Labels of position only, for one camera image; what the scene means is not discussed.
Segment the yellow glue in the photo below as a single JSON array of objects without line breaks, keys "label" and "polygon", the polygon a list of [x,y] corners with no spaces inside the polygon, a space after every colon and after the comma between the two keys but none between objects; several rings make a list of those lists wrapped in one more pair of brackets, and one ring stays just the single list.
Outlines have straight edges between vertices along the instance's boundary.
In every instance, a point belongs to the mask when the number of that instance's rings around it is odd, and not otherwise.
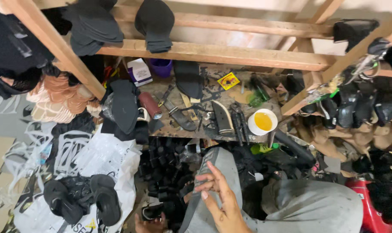
[{"label": "yellow glue", "polygon": [[255,124],[262,130],[269,131],[272,128],[271,118],[263,112],[258,112],[254,116]]}]

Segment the sandpaper roll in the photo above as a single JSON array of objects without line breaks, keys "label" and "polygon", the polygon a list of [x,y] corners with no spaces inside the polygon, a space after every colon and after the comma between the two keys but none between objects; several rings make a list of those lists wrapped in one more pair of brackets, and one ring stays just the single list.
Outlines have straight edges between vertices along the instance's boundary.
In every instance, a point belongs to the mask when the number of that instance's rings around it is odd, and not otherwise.
[{"label": "sandpaper roll", "polygon": [[156,101],[154,101],[150,93],[142,92],[138,96],[138,99],[153,119],[160,119],[162,117],[162,110],[157,106]]}]

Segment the fingernail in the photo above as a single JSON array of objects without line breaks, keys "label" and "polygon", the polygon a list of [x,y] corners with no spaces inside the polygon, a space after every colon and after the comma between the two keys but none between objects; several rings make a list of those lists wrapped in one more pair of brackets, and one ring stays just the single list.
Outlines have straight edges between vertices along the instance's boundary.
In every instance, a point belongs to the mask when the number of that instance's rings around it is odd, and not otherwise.
[{"label": "fingernail", "polygon": [[202,191],[202,199],[203,200],[206,200],[206,198],[208,198],[208,192],[206,192],[206,191]]}]

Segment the yellow sticker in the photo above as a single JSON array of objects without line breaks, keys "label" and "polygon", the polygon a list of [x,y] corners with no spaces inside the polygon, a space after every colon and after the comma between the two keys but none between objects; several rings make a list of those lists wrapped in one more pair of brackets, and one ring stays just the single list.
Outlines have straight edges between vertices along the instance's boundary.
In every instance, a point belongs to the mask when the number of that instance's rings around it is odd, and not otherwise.
[{"label": "yellow sticker", "polygon": [[239,79],[232,72],[230,72],[225,77],[219,79],[218,82],[225,90],[228,90],[229,88],[238,84]]},{"label": "yellow sticker", "polygon": [[90,224],[89,224],[89,225],[86,225],[85,227],[95,229],[96,226],[95,226],[95,221],[94,221],[94,219],[92,219],[91,222],[90,222]]}]

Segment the hand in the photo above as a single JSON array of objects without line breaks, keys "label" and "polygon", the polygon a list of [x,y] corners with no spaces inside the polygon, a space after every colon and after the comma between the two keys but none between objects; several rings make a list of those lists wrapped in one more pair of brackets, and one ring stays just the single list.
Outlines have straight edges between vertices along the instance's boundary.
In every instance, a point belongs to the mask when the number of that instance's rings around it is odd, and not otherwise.
[{"label": "hand", "polygon": [[[197,180],[207,180],[207,182],[197,186],[195,191],[202,191],[202,199],[215,220],[216,228],[221,233],[251,233],[242,218],[235,193],[229,188],[226,178],[210,161],[207,162],[207,165],[212,173],[196,176]],[[222,202],[221,209],[208,191],[219,193]]]},{"label": "hand", "polygon": [[138,214],[134,216],[134,221],[136,222],[136,233],[163,233],[166,222],[166,215],[161,214],[162,218],[154,219],[151,221],[141,221]]}]

